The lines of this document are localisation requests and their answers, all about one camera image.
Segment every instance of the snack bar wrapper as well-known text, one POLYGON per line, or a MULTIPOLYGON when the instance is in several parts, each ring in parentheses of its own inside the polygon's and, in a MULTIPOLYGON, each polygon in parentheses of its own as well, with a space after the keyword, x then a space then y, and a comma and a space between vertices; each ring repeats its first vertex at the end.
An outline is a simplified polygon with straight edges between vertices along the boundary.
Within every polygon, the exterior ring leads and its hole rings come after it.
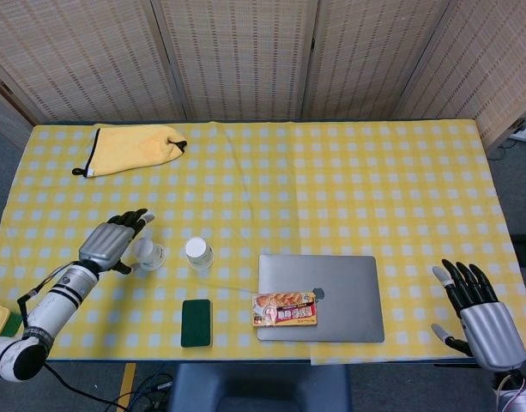
POLYGON ((254 294, 253 326, 307 326, 317 324, 316 296, 312 292, 254 294))

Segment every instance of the robotic arm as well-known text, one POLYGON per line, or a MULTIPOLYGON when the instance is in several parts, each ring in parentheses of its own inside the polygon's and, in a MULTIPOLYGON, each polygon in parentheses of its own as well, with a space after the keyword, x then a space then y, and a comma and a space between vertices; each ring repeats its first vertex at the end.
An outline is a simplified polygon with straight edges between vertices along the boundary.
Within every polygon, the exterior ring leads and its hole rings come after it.
POLYGON ((51 276, 19 300, 24 332, 21 339, 0 337, 0 379, 21 382, 39 372, 55 337, 97 284, 99 273, 107 270, 131 272, 131 268, 119 259, 129 243, 153 219, 146 209, 139 209, 101 223, 80 248, 79 260, 68 266, 29 314, 26 314, 26 300, 37 294, 51 276))
POLYGON ((509 311, 478 266, 459 262, 455 266, 445 259, 442 264, 449 275, 438 266, 432 273, 442 283, 467 341, 454 338, 438 324, 432 330, 447 346, 474 356, 480 367, 495 372, 497 411, 526 412, 526 377, 518 369, 526 361, 526 349, 509 311))

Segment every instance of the yellow cloth bag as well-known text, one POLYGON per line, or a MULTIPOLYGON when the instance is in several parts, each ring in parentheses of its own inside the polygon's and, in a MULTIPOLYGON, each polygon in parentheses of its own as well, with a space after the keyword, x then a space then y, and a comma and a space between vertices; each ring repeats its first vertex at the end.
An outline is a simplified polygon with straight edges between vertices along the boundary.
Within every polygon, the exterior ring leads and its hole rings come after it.
POLYGON ((163 124, 100 127, 83 169, 72 170, 85 178, 159 165, 184 153, 186 139, 163 124))

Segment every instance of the table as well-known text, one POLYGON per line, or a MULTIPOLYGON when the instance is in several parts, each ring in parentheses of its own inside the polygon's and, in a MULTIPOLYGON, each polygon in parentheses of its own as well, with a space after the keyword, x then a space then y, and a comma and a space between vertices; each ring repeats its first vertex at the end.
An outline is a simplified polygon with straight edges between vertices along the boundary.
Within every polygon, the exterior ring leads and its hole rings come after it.
POLYGON ((93 126, 34 128, 3 213, 0 304, 16 310, 20 294, 128 209, 154 211, 143 234, 168 253, 155 272, 101 275, 52 359, 454 358, 430 328, 462 335, 431 275, 441 258, 488 273, 526 344, 525 288, 473 121, 173 127, 188 141, 176 161, 94 179, 70 172, 87 159, 93 126), (215 250, 209 271, 187 264, 193 235, 215 250), (374 255, 385 342, 259 342, 250 306, 260 253, 374 255), (181 303, 195 298, 212 301, 213 345, 182 349, 181 303))

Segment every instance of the floor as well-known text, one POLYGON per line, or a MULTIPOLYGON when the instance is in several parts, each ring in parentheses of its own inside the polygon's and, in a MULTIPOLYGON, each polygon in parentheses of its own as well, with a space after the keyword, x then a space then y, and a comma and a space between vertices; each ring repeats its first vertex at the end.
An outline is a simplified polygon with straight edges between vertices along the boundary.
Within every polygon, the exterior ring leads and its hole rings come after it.
MULTIPOLYGON (((526 233, 526 143, 498 150, 490 157, 503 158, 490 161, 490 167, 509 230, 511 233, 526 233)), ((20 158, 20 151, 0 137, 0 219, 20 158)), ((523 277, 526 282, 526 269, 523 277)), ((161 365, 160 362, 137 364, 133 387, 136 388, 161 365)), ((107 399, 119 394, 123 363, 58 362, 53 366, 65 380, 84 391, 107 399)), ((162 371, 172 374, 173 365, 163 364, 162 371)), ((490 388, 492 374, 480 369, 405 364, 355 365, 350 366, 350 379, 354 411, 494 410, 494 395, 490 388)), ((138 406, 135 410, 142 411, 143 405, 138 406)), ((102 412, 105 406, 67 391, 44 370, 23 384, 0 382, 0 410, 102 412)))

